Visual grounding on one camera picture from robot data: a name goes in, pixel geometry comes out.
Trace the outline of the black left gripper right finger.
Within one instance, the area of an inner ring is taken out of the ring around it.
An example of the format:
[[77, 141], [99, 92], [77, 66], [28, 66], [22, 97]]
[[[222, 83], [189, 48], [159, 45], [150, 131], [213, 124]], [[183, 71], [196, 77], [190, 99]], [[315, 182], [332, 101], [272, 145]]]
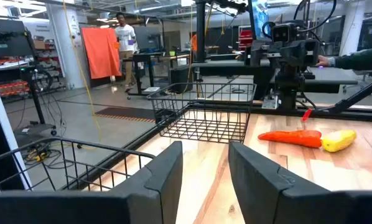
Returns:
[[372, 224], [372, 190], [329, 191], [237, 141], [228, 162], [245, 224]]

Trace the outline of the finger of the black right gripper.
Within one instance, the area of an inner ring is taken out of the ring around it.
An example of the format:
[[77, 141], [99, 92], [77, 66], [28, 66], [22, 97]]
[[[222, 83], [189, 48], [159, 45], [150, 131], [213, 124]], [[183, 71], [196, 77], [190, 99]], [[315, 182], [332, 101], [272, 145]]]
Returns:
[[315, 39], [296, 40], [280, 48], [280, 55], [293, 67], [313, 66], [318, 62], [319, 47]]
[[244, 64], [246, 66], [260, 66], [264, 54], [269, 48], [268, 42], [253, 41], [250, 47], [247, 47], [244, 53]]

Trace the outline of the orange carrot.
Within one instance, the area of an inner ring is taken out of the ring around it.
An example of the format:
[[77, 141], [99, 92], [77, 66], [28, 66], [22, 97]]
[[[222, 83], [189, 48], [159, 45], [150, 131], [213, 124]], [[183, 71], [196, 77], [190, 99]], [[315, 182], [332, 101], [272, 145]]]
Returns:
[[258, 139], [283, 142], [305, 147], [320, 148], [322, 133], [316, 130], [271, 131], [260, 134]]

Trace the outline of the yellow corn cob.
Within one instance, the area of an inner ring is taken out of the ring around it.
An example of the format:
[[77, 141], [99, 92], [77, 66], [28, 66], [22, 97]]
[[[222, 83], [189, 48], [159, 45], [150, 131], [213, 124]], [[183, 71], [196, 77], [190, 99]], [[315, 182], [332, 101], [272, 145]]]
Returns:
[[356, 136], [356, 132], [350, 129], [335, 131], [321, 139], [322, 147], [328, 152], [341, 151], [351, 145]]

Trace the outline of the red storage bin rack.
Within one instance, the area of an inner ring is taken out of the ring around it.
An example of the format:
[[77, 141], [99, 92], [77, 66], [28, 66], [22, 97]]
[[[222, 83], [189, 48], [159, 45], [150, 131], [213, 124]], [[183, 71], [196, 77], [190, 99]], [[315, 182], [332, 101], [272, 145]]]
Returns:
[[251, 47], [253, 43], [253, 32], [251, 29], [241, 29], [239, 31], [238, 38], [238, 49], [246, 50], [248, 47]]

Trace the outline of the grey desk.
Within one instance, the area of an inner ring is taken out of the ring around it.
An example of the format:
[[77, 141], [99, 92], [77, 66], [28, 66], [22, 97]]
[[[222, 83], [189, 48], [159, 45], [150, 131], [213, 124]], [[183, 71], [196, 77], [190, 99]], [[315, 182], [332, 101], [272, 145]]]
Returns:
[[[264, 60], [260, 67], [248, 67], [237, 60], [218, 60], [193, 63], [192, 68], [199, 69], [201, 76], [252, 76], [253, 82], [257, 85], [257, 91], [260, 92], [266, 87], [272, 88], [277, 75], [277, 70], [269, 66], [268, 60]], [[309, 67], [308, 71], [315, 78], [306, 79], [305, 92], [338, 93], [341, 87], [358, 83], [353, 72], [345, 72], [337, 68]]]

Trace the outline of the person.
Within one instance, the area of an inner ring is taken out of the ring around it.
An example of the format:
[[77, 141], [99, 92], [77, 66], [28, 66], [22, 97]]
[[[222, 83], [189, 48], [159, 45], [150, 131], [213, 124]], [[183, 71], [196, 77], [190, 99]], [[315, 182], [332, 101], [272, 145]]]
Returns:
[[[341, 53], [346, 43], [350, 43], [352, 49], [357, 49], [358, 39], [349, 36], [360, 34], [361, 23], [365, 13], [365, 0], [350, 1], [344, 5], [345, 21], [341, 37]], [[372, 48], [350, 54], [339, 55], [337, 57], [318, 56], [316, 67], [335, 67], [344, 70], [372, 70]]]
[[126, 23], [122, 12], [116, 14], [116, 19], [119, 26], [114, 31], [119, 42], [121, 71], [125, 72], [125, 92], [128, 92], [133, 87], [134, 77], [132, 75], [133, 63], [132, 61], [126, 61], [126, 59], [131, 58], [136, 52], [136, 34], [134, 28]]

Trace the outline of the black diagonal strut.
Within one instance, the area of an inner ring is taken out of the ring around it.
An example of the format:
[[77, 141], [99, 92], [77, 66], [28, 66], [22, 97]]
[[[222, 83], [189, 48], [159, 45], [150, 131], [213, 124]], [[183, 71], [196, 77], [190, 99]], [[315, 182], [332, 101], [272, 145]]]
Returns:
[[355, 103], [361, 101], [363, 98], [366, 98], [372, 94], [372, 83], [368, 86], [361, 89], [359, 92], [355, 93], [351, 97], [341, 100], [336, 103], [334, 106], [329, 107], [327, 110], [330, 113], [341, 113], [346, 111], [349, 107], [353, 106]]

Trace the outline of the black equipment box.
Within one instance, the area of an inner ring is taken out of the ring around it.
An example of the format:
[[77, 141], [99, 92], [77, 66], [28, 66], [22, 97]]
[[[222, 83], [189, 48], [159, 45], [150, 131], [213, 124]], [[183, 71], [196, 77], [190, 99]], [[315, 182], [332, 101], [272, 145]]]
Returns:
[[173, 93], [181, 94], [192, 90], [193, 75], [189, 72], [188, 65], [181, 65], [170, 70], [170, 88]]

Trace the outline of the black hazard striped floor mat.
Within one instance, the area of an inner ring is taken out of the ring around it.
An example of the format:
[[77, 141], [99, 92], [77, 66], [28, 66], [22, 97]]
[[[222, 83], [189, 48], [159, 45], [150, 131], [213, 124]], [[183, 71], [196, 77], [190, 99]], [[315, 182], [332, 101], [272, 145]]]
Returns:
[[107, 107], [95, 113], [96, 117], [123, 119], [130, 121], [142, 121], [148, 123], [155, 123], [156, 119], [154, 111], [142, 108], [118, 108]]

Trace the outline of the black standing desk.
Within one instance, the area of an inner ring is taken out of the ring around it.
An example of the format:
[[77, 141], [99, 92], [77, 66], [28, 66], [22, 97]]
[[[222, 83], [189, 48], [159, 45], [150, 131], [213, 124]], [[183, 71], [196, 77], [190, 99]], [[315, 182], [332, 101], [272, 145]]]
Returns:
[[[128, 94], [128, 99], [131, 96], [147, 96], [152, 92], [159, 90], [159, 87], [154, 86], [154, 67], [152, 64], [152, 59], [156, 58], [159, 62], [160, 60], [170, 62], [170, 65], [174, 60], [178, 60], [180, 58], [189, 59], [190, 56], [187, 54], [175, 55], [175, 56], [164, 56], [163, 52], [155, 52], [155, 53], [141, 53], [141, 54], [134, 54], [132, 57], [122, 59], [121, 62], [132, 62], [134, 65], [134, 73], [135, 73], [135, 80], [136, 80], [136, 92], [132, 92], [132, 90], [127, 90], [126, 93]], [[141, 73], [139, 71], [138, 63], [143, 62], [147, 63], [147, 70], [149, 75], [149, 84], [148, 88], [142, 88], [142, 81], [141, 81]]]

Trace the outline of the black monitor stand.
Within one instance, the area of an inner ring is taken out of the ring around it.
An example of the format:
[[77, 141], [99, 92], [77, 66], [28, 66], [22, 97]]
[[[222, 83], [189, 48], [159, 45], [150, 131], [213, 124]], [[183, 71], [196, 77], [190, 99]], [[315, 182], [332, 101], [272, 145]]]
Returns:
[[35, 105], [35, 108], [36, 108], [36, 111], [37, 111], [37, 115], [39, 117], [39, 122], [37, 123], [37, 126], [39, 128], [42, 128], [44, 131], [50, 129], [50, 134], [52, 136], [56, 136], [57, 135], [56, 125], [47, 124], [45, 122], [45, 118], [44, 118], [42, 108], [41, 108], [41, 105], [40, 105], [39, 96], [38, 96], [37, 88], [36, 88], [37, 85], [36, 85], [36, 82], [35, 82], [37, 80], [36, 75], [39, 72], [38, 69], [37, 69], [37, 56], [36, 56], [36, 52], [35, 52], [35, 46], [32, 42], [31, 36], [30, 36], [30, 32], [25, 31], [24, 32], [24, 37], [25, 37], [25, 39], [28, 43], [29, 48], [31, 49], [32, 59], [33, 59], [33, 61], [31, 61], [31, 63], [30, 63], [30, 71], [27, 72], [27, 74], [26, 74], [26, 81], [29, 84], [30, 93], [31, 93], [31, 96], [32, 96], [32, 99], [33, 99], [33, 102], [34, 102], [34, 105]]

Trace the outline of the orange cloth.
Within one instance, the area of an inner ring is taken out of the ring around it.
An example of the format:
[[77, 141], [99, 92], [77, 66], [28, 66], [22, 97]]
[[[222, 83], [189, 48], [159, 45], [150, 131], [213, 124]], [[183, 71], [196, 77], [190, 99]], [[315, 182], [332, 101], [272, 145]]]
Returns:
[[83, 27], [81, 29], [92, 80], [121, 76], [119, 43], [114, 29]]

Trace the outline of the shelf with red bins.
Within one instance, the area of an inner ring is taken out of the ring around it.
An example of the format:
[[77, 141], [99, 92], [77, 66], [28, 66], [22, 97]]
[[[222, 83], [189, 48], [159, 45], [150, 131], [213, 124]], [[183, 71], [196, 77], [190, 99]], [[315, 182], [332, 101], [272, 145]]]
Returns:
[[30, 96], [25, 74], [37, 63], [37, 73], [32, 75], [36, 92], [50, 93], [65, 89], [62, 69], [53, 39], [34, 36], [36, 56], [0, 57], [0, 96], [3, 98]]

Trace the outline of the black monitor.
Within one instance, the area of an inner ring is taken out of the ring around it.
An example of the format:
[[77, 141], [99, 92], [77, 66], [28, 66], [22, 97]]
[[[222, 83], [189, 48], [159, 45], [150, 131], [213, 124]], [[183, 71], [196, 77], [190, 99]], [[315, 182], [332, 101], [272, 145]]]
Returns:
[[0, 57], [34, 55], [31, 33], [22, 21], [0, 19]]

